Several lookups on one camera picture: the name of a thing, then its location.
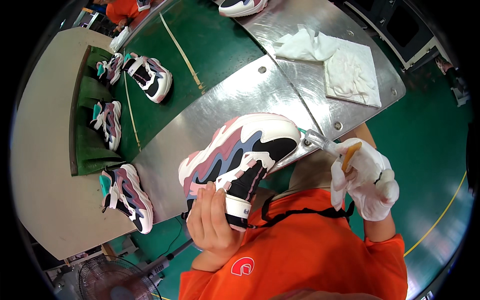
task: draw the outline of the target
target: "black lanyard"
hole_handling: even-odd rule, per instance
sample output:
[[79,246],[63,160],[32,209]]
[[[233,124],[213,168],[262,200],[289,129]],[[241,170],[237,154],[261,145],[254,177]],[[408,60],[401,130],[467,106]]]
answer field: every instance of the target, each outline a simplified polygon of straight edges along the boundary
[[319,214],[321,216],[325,216],[328,218],[342,218],[345,217],[347,219],[347,222],[350,222],[350,216],[353,214],[353,208],[355,207],[354,202],[350,202],[350,205],[348,205],[347,211],[343,210],[343,208],[340,208],[340,210],[336,211],[333,207],[327,208],[325,210],[313,210],[309,208],[304,208],[302,210],[288,210],[284,214],[279,214],[276,215],[273,218],[267,217],[268,213],[268,208],[270,207],[270,202],[272,201],[274,196],[268,198],[265,200],[264,205],[262,206],[262,220],[267,221],[265,224],[259,226],[259,228],[262,227],[271,227],[275,225],[276,223],[280,222],[281,220],[285,219],[286,217],[290,215],[296,215],[296,214]]

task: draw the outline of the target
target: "metal bolt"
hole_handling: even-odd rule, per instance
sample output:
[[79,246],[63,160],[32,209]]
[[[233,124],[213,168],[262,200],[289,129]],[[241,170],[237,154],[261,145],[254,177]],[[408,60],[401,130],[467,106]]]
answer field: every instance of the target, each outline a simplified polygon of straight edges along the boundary
[[343,125],[342,125],[342,123],[340,123],[340,122],[335,122],[335,123],[333,124],[333,127],[334,127],[336,130],[340,131],[340,130],[342,130]]

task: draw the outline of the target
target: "logo on shirt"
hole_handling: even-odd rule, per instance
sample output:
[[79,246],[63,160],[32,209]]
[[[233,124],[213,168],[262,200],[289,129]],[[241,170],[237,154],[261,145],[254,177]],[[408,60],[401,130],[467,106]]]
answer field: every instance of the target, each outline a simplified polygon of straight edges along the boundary
[[255,262],[250,257],[242,257],[232,265],[232,274],[242,276],[242,275],[250,275],[253,271],[253,267],[255,266]]

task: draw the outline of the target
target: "human hand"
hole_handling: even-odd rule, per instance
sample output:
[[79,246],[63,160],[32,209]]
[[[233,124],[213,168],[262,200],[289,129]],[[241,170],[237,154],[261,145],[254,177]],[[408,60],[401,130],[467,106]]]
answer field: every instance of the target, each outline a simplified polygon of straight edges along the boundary
[[198,189],[187,218],[187,228],[195,244],[204,251],[193,261],[193,269],[217,271],[240,248],[244,232],[233,230],[228,224],[225,195],[225,190],[216,191],[211,181],[206,189]]
[[121,32],[123,29],[124,29],[123,26],[118,25],[117,27],[115,27],[115,29],[113,29],[113,32],[115,31]]
[[336,145],[335,150],[345,155],[350,146],[362,142],[355,152],[346,173],[338,158],[332,165],[331,203],[339,210],[346,192],[352,197],[359,214],[367,221],[381,221],[399,197],[399,186],[388,159],[366,141],[351,138]]
[[115,31],[122,32],[122,30],[125,28],[125,25],[127,24],[127,22],[128,22],[127,18],[121,19],[119,21],[117,27],[115,27],[115,29],[113,30],[113,32],[115,32]]

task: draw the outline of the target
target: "gloved hand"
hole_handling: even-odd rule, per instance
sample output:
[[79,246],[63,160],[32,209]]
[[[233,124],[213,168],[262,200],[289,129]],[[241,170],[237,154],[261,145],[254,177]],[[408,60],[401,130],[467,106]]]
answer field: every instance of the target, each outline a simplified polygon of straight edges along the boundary
[[348,148],[358,142],[362,142],[362,146],[350,159],[347,175],[342,171],[340,158],[331,167],[332,206],[339,210],[348,192],[363,219],[381,221],[398,199],[398,183],[388,159],[366,141],[350,138],[337,144],[335,150],[343,157]]

